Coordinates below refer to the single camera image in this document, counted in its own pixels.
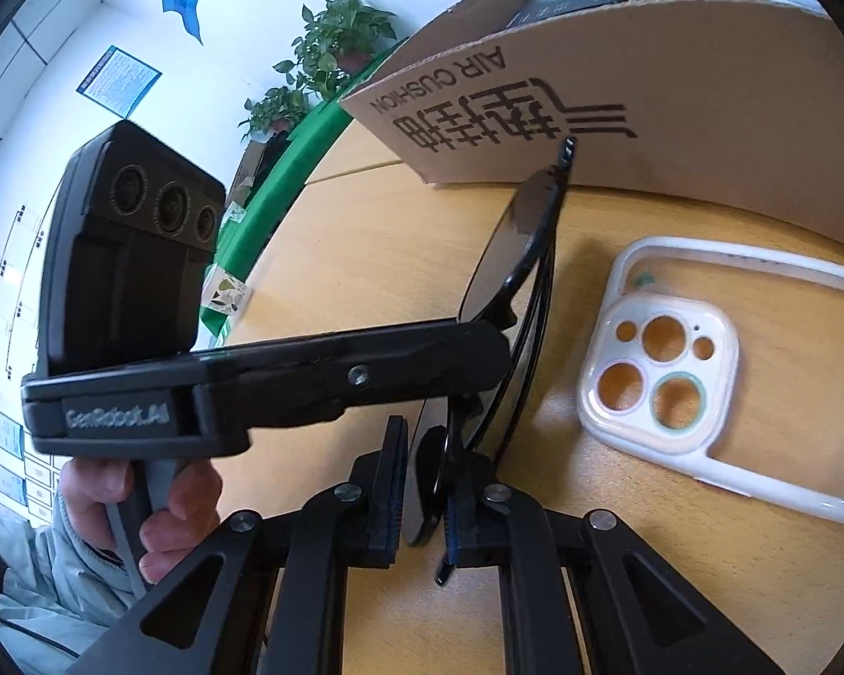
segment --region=human hand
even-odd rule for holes
[[[131,464],[125,460],[76,457],[65,464],[59,491],[69,522],[88,545],[115,551],[104,505],[128,498],[133,483]],[[147,581],[160,581],[215,530],[221,494],[221,477],[209,461],[195,460],[179,472],[169,489],[168,509],[153,513],[140,529],[147,553],[139,566]]]

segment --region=clear phone case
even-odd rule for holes
[[[844,267],[695,239],[632,244],[578,405],[610,446],[844,523]]]

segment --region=silver screw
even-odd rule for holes
[[[369,366],[355,365],[347,371],[347,382],[352,386],[365,386],[369,383]]]
[[[362,495],[362,488],[359,485],[354,485],[353,482],[344,482],[342,485],[335,487],[335,498],[341,502],[356,502]]]
[[[587,516],[587,521],[597,530],[612,530],[616,527],[616,516],[609,510],[594,510]]]
[[[246,533],[248,530],[253,530],[257,527],[257,513],[252,513],[249,510],[241,510],[239,513],[234,513],[231,516],[229,525],[235,533]]]
[[[506,502],[512,497],[513,490],[509,489],[506,485],[488,485],[484,489],[484,498],[488,500],[488,502]]]

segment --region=potted plant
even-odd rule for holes
[[[245,138],[251,137],[263,143],[278,132],[293,130],[309,112],[306,94],[290,86],[269,89],[263,101],[251,101],[248,98],[244,108],[250,112],[250,116],[238,126],[249,124],[250,131],[245,134]]]
[[[397,39],[391,17],[396,16],[363,5],[362,0],[327,0],[317,15],[304,5],[306,35],[291,43],[297,60],[281,61],[275,70],[285,74],[288,85],[329,101],[351,76],[369,65],[376,40]],[[300,71],[292,74],[297,67]]]

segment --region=sunglasses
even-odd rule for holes
[[[409,545],[423,545],[437,528],[461,453],[485,453],[496,466],[518,426],[550,311],[556,225],[575,146],[575,138],[567,137],[556,166],[538,170],[518,187],[469,281],[457,321],[484,320],[500,329],[510,342],[511,370],[493,390],[423,403],[403,507]]]

